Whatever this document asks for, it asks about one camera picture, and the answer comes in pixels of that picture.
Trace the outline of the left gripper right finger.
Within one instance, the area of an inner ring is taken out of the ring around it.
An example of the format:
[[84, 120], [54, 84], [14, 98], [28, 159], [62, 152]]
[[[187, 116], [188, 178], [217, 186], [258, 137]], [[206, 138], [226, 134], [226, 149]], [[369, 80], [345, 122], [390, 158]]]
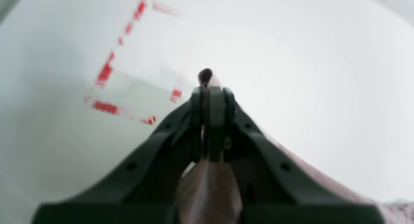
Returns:
[[207, 88], [209, 160], [228, 162], [242, 224], [383, 224], [378, 209], [322, 187], [266, 139], [228, 88]]

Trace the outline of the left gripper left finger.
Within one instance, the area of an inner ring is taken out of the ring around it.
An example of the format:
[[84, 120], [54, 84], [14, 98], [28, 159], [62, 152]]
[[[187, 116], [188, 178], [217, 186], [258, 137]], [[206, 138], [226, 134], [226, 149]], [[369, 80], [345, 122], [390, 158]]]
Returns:
[[44, 204], [34, 224], [178, 224], [178, 182], [201, 159], [205, 88], [158, 125], [149, 138], [97, 184], [63, 202]]

